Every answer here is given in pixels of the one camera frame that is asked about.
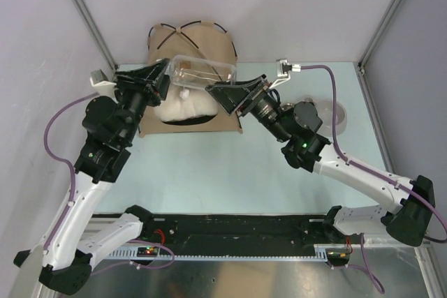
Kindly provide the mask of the clear plastic bottle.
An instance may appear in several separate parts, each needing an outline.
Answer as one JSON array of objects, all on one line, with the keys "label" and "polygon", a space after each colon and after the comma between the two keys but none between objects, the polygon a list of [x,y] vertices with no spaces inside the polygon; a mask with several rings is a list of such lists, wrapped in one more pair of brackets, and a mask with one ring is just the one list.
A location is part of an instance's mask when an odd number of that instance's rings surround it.
[{"label": "clear plastic bottle", "polygon": [[235,82],[237,77],[233,64],[184,55],[175,56],[166,73],[174,85],[200,90],[215,82]]}]

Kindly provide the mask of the grey double pet bowl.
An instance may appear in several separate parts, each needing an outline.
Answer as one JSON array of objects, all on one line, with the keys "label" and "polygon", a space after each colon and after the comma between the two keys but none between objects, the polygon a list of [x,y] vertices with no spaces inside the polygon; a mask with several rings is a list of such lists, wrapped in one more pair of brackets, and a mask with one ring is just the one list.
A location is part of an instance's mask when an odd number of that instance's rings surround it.
[{"label": "grey double pet bowl", "polygon": [[[287,101],[281,106],[285,109],[292,107],[301,101],[313,103],[322,125],[318,130],[318,134],[325,137],[333,137],[332,135],[332,118],[333,118],[333,101],[331,98],[315,98],[312,96],[302,96],[297,100]],[[341,103],[336,103],[335,108],[335,135],[340,135],[346,130],[347,113]]]}]

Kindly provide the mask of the cream fluffy cushion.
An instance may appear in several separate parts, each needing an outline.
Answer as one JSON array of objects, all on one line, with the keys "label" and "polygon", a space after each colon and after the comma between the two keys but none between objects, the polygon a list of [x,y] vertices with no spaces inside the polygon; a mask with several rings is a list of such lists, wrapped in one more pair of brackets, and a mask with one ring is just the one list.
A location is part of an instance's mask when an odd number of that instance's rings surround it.
[{"label": "cream fluffy cushion", "polygon": [[[179,93],[183,88],[190,91],[182,100]],[[218,114],[217,102],[206,91],[171,84],[166,99],[154,108],[156,117],[162,122],[184,121],[198,117],[214,117]]]}]

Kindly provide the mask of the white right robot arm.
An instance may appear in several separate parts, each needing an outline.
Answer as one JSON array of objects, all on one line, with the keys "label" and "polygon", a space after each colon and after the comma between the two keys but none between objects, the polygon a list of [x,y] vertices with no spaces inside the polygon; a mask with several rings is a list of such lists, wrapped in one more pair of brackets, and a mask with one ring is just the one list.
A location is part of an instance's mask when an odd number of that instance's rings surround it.
[{"label": "white right robot arm", "polygon": [[370,207],[332,207],[322,227],[328,241],[386,232],[408,246],[422,244],[435,206],[430,179],[391,174],[347,155],[334,140],[318,134],[322,121],[313,103],[280,104],[271,96],[265,76],[235,84],[217,82],[206,91],[228,114],[253,115],[284,143],[281,152],[291,167],[330,177],[376,202]]}]

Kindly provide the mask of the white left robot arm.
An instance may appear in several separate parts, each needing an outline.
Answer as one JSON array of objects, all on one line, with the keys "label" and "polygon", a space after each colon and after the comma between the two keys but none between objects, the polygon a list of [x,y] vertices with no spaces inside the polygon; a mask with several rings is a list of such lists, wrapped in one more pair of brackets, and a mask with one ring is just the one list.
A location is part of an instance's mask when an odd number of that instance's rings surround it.
[{"label": "white left robot arm", "polygon": [[143,68],[118,71],[108,94],[88,95],[82,127],[85,144],[75,163],[62,158],[70,186],[59,214],[33,248],[20,251],[13,263],[21,270],[37,255],[38,284],[62,295],[77,293],[96,266],[111,252],[133,240],[154,236],[153,214],[133,205],[93,237],[82,235],[98,204],[111,189],[130,157],[129,148],[147,107],[166,99],[170,78],[167,58]]}]

